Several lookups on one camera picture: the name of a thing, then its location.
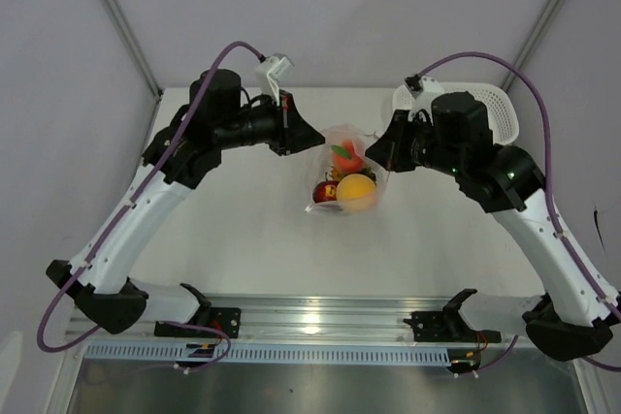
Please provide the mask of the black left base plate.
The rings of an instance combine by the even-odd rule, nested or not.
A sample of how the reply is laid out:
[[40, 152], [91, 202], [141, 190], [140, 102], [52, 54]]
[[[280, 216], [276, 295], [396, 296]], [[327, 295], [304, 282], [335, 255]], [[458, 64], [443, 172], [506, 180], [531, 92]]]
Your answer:
[[226, 334], [231, 339], [239, 336], [242, 310], [238, 307], [211, 307], [209, 310], [199, 309], [188, 323], [172, 325], [157, 322], [154, 335], [173, 338], [210, 338], [219, 337], [212, 330]]

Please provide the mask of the aluminium mounting rail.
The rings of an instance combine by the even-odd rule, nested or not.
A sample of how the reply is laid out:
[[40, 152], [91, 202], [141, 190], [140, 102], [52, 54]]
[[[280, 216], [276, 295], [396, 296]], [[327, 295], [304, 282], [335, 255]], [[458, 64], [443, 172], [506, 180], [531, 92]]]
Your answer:
[[238, 307], [242, 310], [237, 341], [268, 344], [358, 344], [388, 346], [415, 341], [403, 320], [414, 311], [459, 315], [448, 298], [330, 298], [227, 296], [210, 297], [187, 284], [158, 286], [142, 283], [142, 302], [122, 301], [120, 295], [99, 295], [102, 311], [75, 308], [66, 339], [87, 332], [97, 336], [157, 338], [157, 322], [185, 324], [199, 309]]

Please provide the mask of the left grey corner post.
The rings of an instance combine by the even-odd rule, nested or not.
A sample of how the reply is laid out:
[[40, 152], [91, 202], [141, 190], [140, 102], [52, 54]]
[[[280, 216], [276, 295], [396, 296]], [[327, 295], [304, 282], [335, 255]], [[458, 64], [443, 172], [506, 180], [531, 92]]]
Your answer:
[[118, 38], [121, 40], [125, 50], [138, 70], [149, 92], [159, 98], [163, 91], [158, 84], [154, 72], [152, 71], [147, 57], [140, 45], [134, 29], [130, 25], [119, 0], [99, 0], [109, 21], [111, 22]]

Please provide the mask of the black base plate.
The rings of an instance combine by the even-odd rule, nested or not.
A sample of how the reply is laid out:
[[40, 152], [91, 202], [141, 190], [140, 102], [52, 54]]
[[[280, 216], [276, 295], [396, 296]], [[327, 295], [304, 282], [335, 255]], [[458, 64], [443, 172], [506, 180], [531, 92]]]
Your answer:
[[459, 315], [442, 311], [414, 311], [403, 320], [413, 333], [416, 342], [437, 343], [500, 343], [502, 336], [496, 331], [474, 331]]
[[212, 330], [226, 334], [231, 339], [239, 336], [242, 310], [238, 307], [211, 307], [209, 310], [199, 309], [188, 323], [172, 325], [157, 322], [154, 335], [173, 338], [210, 338], [219, 337]]

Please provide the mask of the orange toy pineapple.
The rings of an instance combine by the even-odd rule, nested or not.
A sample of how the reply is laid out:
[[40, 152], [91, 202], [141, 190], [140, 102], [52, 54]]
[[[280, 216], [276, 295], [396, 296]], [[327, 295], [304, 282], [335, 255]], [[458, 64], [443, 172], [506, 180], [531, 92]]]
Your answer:
[[325, 181], [334, 181], [334, 182], [341, 182], [344, 178], [346, 178], [347, 176], [350, 175], [362, 175], [368, 179], [370, 179], [374, 184], [377, 184], [377, 175], [376, 173], [372, 170], [372, 168], [370, 166], [364, 166], [361, 170], [357, 171], [357, 172], [352, 172], [352, 173], [343, 173], [340, 172], [335, 166], [332, 166], [325, 174], [324, 174], [324, 180]]

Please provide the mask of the dark red toy apple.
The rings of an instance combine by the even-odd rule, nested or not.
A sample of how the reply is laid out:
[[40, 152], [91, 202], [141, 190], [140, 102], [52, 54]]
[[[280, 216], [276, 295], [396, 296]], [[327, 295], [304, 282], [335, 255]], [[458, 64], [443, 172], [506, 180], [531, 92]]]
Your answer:
[[316, 204], [335, 202], [337, 200], [337, 180], [324, 180], [317, 183], [312, 190], [312, 200]]

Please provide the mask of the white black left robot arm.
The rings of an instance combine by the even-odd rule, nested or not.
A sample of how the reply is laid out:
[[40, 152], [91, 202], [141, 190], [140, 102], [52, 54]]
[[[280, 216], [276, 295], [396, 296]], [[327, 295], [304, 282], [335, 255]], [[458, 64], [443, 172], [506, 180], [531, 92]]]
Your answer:
[[241, 77], [226, 69], [204, 72], [190, 86], [190, 102], [160, 130], [106, 226], [70, 261], [53, 261], [49, 279], [98, 328], [121, 334], [154, 321], [157, 334], [173, 323], [191, 336], [211, 323], [209, 299], [189, 284], [160, 286], [130, 271], [169, 214], [216, 169], [227, 149], [266, 144], [278, 156], [324, 144], [300, 115], [291, 93], [271, 87], [244, 105]]

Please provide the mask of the grey aluminium corner post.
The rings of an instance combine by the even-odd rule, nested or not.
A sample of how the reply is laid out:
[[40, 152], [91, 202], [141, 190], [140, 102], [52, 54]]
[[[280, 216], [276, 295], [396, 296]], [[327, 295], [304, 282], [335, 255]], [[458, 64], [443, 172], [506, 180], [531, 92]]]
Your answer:
[[512, 66], [522, 72], [535, 56], [545, 35], [561, 12], [567, 0], [545, 0], [539, 13], [522, 41], [517, 54], [511, 60]]

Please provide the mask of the clear pink-dotted zip bag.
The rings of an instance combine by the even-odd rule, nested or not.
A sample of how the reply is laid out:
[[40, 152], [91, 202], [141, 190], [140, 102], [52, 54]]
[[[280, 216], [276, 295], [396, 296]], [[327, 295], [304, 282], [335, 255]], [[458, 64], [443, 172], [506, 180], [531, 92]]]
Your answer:
[[378, 135], [350, 124], [321, 131], [324, 144], [307, 154], [307, 213], [349, 215], [374, 208], [384, 194], [388, 172], [366, 156]]

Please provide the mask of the pink toy peach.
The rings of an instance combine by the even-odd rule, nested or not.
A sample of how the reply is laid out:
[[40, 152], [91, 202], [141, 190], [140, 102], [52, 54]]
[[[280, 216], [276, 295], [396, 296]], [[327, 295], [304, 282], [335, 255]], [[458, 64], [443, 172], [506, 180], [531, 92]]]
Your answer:
[[377, 201], [377, 187], [362, 175], [350, 175], [337, 187], [339, 207], [348, 212], [361, 212], [373, 207]]
[[353, 140], [344, 140], [330, 146], [332, 163], [345, 174], [357, 172], [365, 166], [364, 160], [356, 153]]

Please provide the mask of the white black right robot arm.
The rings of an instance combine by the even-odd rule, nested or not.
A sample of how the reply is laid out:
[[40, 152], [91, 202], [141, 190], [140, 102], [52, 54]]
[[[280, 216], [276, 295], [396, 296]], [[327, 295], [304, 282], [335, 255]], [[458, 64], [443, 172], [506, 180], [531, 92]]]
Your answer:
[[620, 321], [620, 293], [585, 255], [568, 246], [569, 231], [546, 203], [545, 177], [515, 145], [494, 143], [486, 106], [468, 92], [444, 93], [429, 110], [396, 110], [365, 152], [382, 168], [426, 168], [450, 175], [514, 239], [537, 273], [543, 294], [502, 297], [465, 289], [443, 308], [444, 331], [465, 339], [475, 331], [528, 337], [560, 362], [601, 352]]

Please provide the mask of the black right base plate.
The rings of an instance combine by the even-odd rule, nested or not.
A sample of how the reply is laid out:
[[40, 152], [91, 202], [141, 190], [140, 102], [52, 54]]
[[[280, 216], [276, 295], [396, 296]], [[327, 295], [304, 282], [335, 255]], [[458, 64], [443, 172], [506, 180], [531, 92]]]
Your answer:
[[474, 331], [459, 315], [442, 311], [414, 311], [403, 320], [413, 333], [416, 342], [437, 343], [500, 343], [502, 336], [496, 331]]

